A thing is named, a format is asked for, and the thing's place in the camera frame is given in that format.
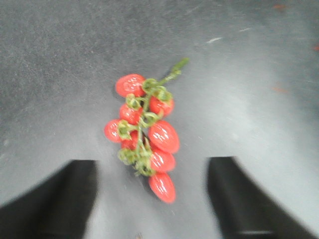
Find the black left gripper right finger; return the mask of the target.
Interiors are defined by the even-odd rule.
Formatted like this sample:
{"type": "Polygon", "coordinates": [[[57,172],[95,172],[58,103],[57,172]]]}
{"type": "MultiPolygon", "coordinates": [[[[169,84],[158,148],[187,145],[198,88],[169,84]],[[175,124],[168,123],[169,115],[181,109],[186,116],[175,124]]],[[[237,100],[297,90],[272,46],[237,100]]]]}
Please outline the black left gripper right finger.
{"type": "Polygon", "coordinates": [[[315,239],[243,172],[232,156],[211,157],[207,191],[225,239],[315,239]]]}

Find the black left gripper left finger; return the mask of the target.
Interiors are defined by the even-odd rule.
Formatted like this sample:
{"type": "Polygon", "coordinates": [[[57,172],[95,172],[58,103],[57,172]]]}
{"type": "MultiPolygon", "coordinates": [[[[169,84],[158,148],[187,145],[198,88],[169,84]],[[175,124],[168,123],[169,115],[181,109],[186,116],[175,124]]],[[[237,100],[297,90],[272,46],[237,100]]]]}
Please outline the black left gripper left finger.
{"type": "Polygon", "coordinates": [[[0,209],[2,239],[82,239],[97,196],[94,160],[72,160],[0,209]]]}

